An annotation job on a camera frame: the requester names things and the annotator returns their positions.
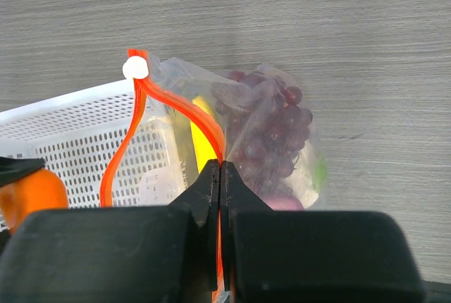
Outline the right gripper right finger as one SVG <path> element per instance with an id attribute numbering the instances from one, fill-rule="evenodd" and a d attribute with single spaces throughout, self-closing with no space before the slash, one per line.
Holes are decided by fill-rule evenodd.
<path id="1" fill-rule="evenodd" d="M 223 281 L 233 302 L 425 302 L 402 229 L 377 211 L 275 211 L 221 166 Z"/>

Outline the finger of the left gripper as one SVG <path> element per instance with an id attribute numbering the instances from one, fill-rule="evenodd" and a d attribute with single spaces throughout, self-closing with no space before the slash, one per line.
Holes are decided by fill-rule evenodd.
<path id="1" fill-rule="evenodd" d="M 0 187 L 15 183 L 45 166 L 44 159 L 0 158 Z"/>

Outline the white cauliflower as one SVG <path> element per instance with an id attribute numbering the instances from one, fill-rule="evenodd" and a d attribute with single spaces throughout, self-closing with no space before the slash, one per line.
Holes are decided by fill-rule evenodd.
<path id="1" fill-rule="evenodd" d="M 305 142 L 295 163 L 293 173 L 294 194 L 305 209 L 320 206 L 324 202 L 323 189 L 328 177 L 326 160 L 317 144 Z"/>

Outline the clear orange zip bag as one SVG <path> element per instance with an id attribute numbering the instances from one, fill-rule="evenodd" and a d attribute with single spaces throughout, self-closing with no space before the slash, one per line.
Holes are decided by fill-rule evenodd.
<path id="1" fill-rule="evenodd" d="M 210 160 L 235 166 L 237 176 L 220 189 L 221 194 L 243 183 L 269 207 L 282 211 L 309 208 L 319 198 L 327 168 L 314 119 L 301 89 L 283 71 L 260 65 L 250 72 L 215 75 L 179 59 L 160 62 L 145 51 L 129 49 L 123 74 L 133 84 L 135 104 L 128 131 L 101 179 L 103 207 L 112 205 L 114 189 L 124 183 L 118 174 L 131 155 L 151 101 L 170 109 L 166 120 L 188 162 L 199 170 Z M 295 241 L 293 221 L 286 220 L 281 230 L 260 223 L 246 230 L 244 263 L 237 268 L 230 262 L 229 218 L 223 204 L 209 201 L 202 228 L 214 232 L 209 245 L 217 246 L 205 262 L 213 301 L 230 288 L 232 279 L 270 285 L 280 280 L 284 287 L 306 279 L 309 267 Z"/>

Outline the purple onion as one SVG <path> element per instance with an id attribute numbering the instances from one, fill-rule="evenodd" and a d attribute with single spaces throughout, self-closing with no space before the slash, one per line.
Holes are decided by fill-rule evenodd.
<path id="1" fill-rule="evenodd" d="M 275 211 L 302 211 L 300 200 L 286 194 L 274 194 L 265 198 L 265 203 Z"/>

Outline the yellow banana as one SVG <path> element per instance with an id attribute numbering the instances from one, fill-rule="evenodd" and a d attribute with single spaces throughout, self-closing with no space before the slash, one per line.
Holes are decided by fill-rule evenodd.
<path id="1" fill-rule="evenodd" d="M 203 112 L 209 114 L 214 120 L 217 120 L 215 111 L 204 97 L 197 96 L 192 100 L 192 103 L 203 110 Z M 217 155 L 211 146 L 210 141 L 192 121 L 190 121 L 190 128 L 197 162 L 197 170 L 201 173 L 206 163 L 211 159 L 217 159 Z"/>

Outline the purple grape bunch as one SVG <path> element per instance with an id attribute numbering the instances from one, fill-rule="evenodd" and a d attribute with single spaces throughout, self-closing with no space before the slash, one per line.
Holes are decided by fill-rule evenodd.
<path id="1" fill-rule="evenodd" d="M 223 70 L 211 89 L 226 120 L 227 161 L 257 194 L 286 191 L 285 181 L 310 136 L 313 114 L 301 105 L 302 90 L 280 73 Z"/>

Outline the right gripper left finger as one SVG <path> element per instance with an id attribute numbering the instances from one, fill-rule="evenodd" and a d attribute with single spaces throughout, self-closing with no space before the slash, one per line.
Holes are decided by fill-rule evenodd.
<path id="1" fill-rule="evenodd" d="M 2 302 L 210 302 L 220 166 L 165 206 L 38 211 L 1 253 Z"/>

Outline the orange fruit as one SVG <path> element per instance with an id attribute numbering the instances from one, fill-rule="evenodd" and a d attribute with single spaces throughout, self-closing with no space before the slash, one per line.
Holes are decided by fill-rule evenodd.
<path id="1" fill-rule="evenodd" d="M 47 169 L 1 186 L 1 214 L 11 235 L 34 212 L 67 208 L 65 185 Z"/>

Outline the white plastic basket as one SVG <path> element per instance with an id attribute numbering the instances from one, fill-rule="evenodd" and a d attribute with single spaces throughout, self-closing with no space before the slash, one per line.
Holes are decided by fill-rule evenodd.
<path id="1" fill-rule="evenodd" d="M 1 113 L 1 155 L 45 160 L 71 208 L 99 205 L 101 179 L 128 133 L 133 86 L 112 82 Z M 164 205 L 199 174 L 189 121 L 146 99 L 113 181 L 115 206 Z"/>

